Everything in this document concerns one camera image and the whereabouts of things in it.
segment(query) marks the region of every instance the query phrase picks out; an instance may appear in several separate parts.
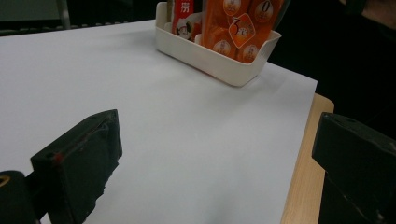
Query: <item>white paper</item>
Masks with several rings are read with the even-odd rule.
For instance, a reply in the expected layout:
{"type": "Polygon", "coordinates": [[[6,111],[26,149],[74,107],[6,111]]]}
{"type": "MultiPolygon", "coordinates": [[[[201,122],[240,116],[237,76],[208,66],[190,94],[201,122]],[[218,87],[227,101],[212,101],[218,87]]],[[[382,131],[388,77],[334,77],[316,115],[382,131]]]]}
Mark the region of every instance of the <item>white paper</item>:
{"type": "Polygon", "coordinates": [[[279,223],[317,82],[267,63],[230,87],[154,36],[143,21],[0,38],[0,171],[30,174],[37,151],[118,109],[123,156],[86,223],[279,223]]]}

